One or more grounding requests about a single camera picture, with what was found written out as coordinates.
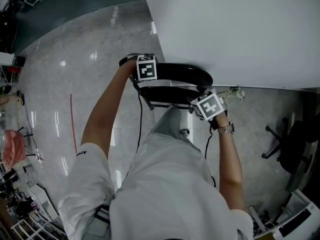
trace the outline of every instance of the black cable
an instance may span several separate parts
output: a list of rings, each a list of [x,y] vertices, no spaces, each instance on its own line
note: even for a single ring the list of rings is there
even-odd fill
[[[29,124],[29,127],[30,127],[30,134],[33,134],[32,133],[32,127],[31,127],[31,124],[30,124],[30,121],[29,121],[29,115],[28,115],[28,110],[27,110],[27,105],[26,105],[26,99],[25,99],[25,96],[22,94],[22,100],[23,100],[23,103],[24,103],[24,107],[25,107],[25,112],[26,112],[26,119],[28,120],[28,124]],[[34,140],[34,137],[31,136],[31,139],[33,140],[34,142],[34,145],[35,145],[35,148],[36,148],[36,152],[38,153],[38,146],[37,146],[37,143],[35,142]]]
[[[20,19],[18,18],[18,22],[17,22],[17,24],[16,24],[16,28],[15,28],[15,35],[14,35],[14,39],[13,39],[13,41],[12,41],[12,45],[11,45],[10,53],[12,53],[12,48],[14,47],[14,43],[15,43],[15,40],[16,40],[16,37],[17,37],[19,20],[20,20]]]
[[[138,146],[136,147],[136,153],[138,152],[139,149],[139,145],[140,145],[140,138],[141,138],[141,128],[142,128],[142,103],[141,103],[141,99],[140,99],[140,91],[138,91],[138,99],[140,102],[140,108],[141,108],[141,113],[140,113],[140,130],[139,130],[139,140],[138,140]]]
[[[204,158],[205,159],[207,159],[207,151],[208,151],[209,142],[210,142],[211,137],[213,136],[211,124],[210,124],[210,128],[209,128],[209,132],[210,132],[210,136],[209,136],[208,141],[207,141],[206,146],[205,146],[205,153],[204,153]],[[216,184],[215,178],[213,176],[211,176],[211,178],[213,180],[214,187],[216,187],[217,184]]]
[[[207,159],[207,151],[208,151],[208,146],[209,146],[209,141],[210,141],[210,139],[211,139],[211,137],[213,136],[213,133],[212,133],[212,127],[211,127],[211,125],[210,125],[210,128],[209,128],[209,132],[210,132],[210,137],[208,138],[208,141],[207,141],[207,143],[206,143],[206,146],[205,146],[205,153],[204,153],[204,158],[205,159]]]

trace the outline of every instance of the pink bag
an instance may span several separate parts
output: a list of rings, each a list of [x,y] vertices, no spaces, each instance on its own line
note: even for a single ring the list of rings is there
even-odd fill
[[[26,158],[25,138],[16,130],[6,130],[4,139],[5,145],[2,160],[11,170],[16,163]]]

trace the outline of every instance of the wristwatch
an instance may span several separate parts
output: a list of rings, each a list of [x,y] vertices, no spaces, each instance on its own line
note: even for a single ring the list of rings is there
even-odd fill
[[[235,127],[234,127],[234,123],[233,122],[229,122],[229,125],[226,127],[221,127],[218,128],[218,133],[219,134],[227,134],[227,133],[235,133]]]

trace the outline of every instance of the glossy floor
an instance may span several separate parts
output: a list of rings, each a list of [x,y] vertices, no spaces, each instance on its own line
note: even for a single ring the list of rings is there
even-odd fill
[[[13,51],[21,52],[49,31],[81,15],[128,1],[133,0],[42,0],[35,6],[26,4],[17,13]]]
[[[57,205],[68,171],[75,161],[71,123],[72,94],[75,141],[79,146],[87,119],[100,95],[117,70],[117,63],[132,52],[163,55],[157,31],[144,0],[103,8],[76,18],[54,29],[30,45],[22,55],[26,64],[19,79],[25,94],[29,121],[44,161],[33,157],[35,178]],[[246,204],[258,210],[277,211],[287,197],[289,174],[276,161],[262,159],[276,145],[266,125],[281,129],[284,116],[302,116],[302,94],[297,91],[244,88],[246,97],[227,100],[229,117],[234,122],[235,144],[243,169]],[[165,112],[150,111],[143,101],[142,139]],[[28,128],[24,108],[18,110],[18,126]],[[111,138],[109,166],[118,188],[127,174],[136,151],[140,123],[137,92],[128,81],[118,109]],[[205,151],[209,125],[193,114],[182,112],[181,127],[190,128],[190,140]],[[219,182],[219,142],[214,133],[208,147],[208,164]]]

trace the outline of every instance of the black chair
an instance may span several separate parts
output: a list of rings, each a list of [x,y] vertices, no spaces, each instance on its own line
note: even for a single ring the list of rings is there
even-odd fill
[[[268,159],[274,155],[277,151],[280,151],[280,156],[277,161],[280,162],[283,169],[293,174],[298,169],[301,161],[305,163],[304,172],[306,173],[309,169],[313,156],[309,158],[304,156],[306,149],[306,142],[312,143],[319,140],[320,132],[320,113],[317,114],[313,119],[303,122],[295,121],[290,132],[288,118],[283,118],[284,130],[281,137],[278,136],[269,126],[265,128],[267,132],[270,132],[279,141],[279,145],[272,150],[269,154],[262,154],[262,158]]]
[[[178,109],[193,112],[190,101],[204,94],[205,90],[213,84],[211,75],[194,65],[157,63],[156,72],[158,80],[172,80],[192,84],[196,86],[196,90],[174,86],[139,87],[141,82],[138,80],[138,73],[135,70],[130,76],[130,80],[150,110],[153,110],[154,107],[168,108],[170,104],[175,104]]]

